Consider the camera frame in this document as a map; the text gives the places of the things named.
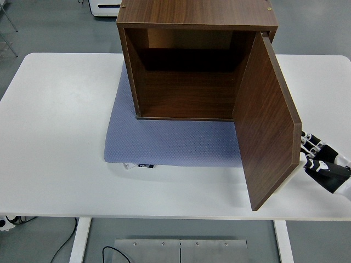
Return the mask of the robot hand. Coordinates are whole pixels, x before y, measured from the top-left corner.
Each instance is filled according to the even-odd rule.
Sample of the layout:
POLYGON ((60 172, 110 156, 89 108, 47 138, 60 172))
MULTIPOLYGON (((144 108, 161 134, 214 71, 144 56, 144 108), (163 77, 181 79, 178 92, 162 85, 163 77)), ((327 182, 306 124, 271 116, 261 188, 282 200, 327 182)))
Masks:
POLYGON ((311 133, 302 132, 301 152, 307 162, 304 171, 332 194, 350 199, 350 159, 311 133))

